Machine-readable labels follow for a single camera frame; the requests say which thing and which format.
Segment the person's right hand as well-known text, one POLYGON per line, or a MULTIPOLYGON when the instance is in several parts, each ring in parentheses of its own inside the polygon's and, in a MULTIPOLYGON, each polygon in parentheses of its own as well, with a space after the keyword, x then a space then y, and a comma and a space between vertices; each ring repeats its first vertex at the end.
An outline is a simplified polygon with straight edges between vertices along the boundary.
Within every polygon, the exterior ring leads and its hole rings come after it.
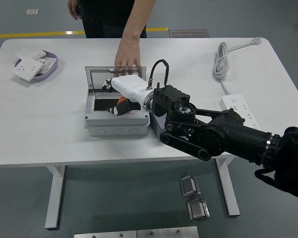
POLYGON ((79 0, 68 0, 68 11, 74 20, 81 19, 79 0))

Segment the person's left hand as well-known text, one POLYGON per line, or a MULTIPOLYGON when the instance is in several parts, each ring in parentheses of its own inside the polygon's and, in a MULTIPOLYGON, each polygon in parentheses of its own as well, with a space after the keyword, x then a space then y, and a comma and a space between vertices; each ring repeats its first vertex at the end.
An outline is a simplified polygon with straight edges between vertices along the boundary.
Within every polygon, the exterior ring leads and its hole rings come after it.
POLYGON ((140 39, 122 38, 115 56, 115 66, 141 66, 140 39))

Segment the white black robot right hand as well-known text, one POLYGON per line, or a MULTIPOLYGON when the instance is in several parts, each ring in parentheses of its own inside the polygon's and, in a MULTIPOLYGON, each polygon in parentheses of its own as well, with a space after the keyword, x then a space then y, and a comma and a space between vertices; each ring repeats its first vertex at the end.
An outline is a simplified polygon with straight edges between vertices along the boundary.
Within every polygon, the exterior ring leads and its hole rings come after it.
POLYGON ((102 90, 115 89, 126 99, 118 102, 116 106, 107 109, 108 112, 121 116, 132 110, 135 103, 151 112, 153 101, 153 89, 151 86, 135 74, 113 77, 106 79, 102 85, 102 90))

